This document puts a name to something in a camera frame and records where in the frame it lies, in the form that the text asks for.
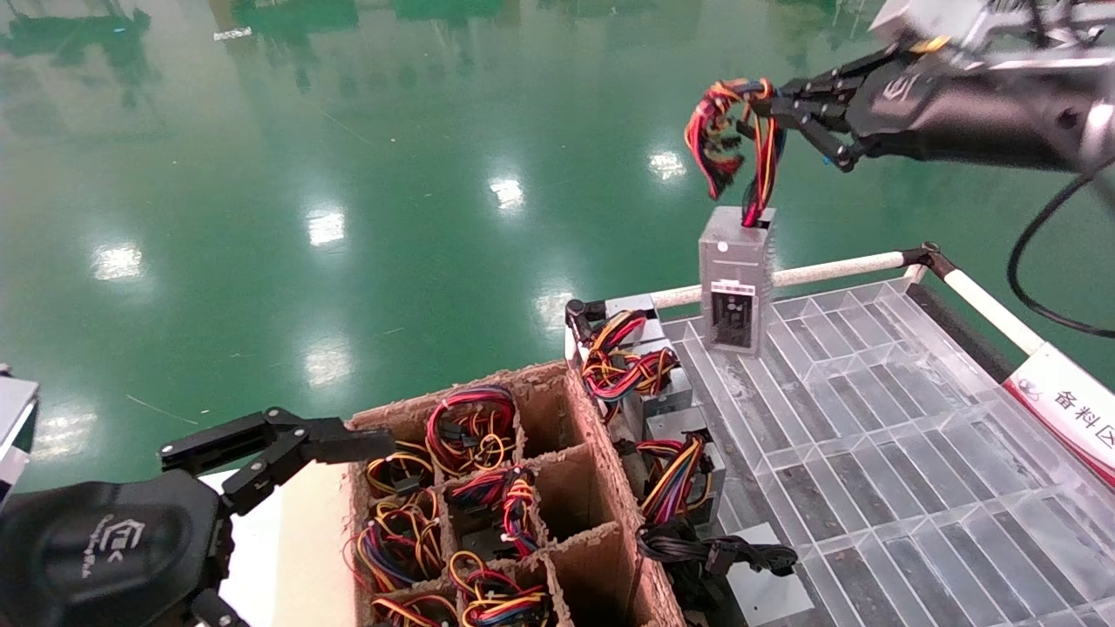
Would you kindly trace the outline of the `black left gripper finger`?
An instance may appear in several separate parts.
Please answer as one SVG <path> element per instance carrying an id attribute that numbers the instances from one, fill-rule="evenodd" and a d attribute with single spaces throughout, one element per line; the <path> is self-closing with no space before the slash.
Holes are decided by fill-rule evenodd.
<path id="1" fill-rule="evenodd" d="M 220 463 L 246 460 L 222 483 L 227 512 L 246 515 L 310 464 L 345 464 L 395 453 L 385 428 L 352 431 L 345 419 L 301 418 L 287 409 L 263 409 L 233 424 L 220 442 Z"/>

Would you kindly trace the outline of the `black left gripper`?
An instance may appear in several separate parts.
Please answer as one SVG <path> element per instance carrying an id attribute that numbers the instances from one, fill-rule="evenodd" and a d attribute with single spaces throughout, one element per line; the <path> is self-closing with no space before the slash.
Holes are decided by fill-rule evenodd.
<path id="1" fill-rule="evenodd" d="M 172 441 L 159 448 L 159 469 L 169 473 L 154 479 L 9 496 L 1 623 L 242 626 L 219 594 L 234 547 L 231 517 L 195 476 L 274 444 L 283 417 L 283 409 L 259 409 Z"/>

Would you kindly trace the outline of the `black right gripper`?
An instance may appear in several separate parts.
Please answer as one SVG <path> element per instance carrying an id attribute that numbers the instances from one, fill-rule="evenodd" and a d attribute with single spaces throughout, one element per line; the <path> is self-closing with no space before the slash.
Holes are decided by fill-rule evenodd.
<path id="1" fill-rule="evenodd" d="M 849 105 L 849 132 L 808 104 Z M 1090 69 L 1037 64 L 960 73 L 928 55 L 881 49 L 777 88 L 770 115 L 841 172 L 896 156 L 1068 172 L 1088 160 Z M 851 145 L 838 138 L 851 134 Z"/>

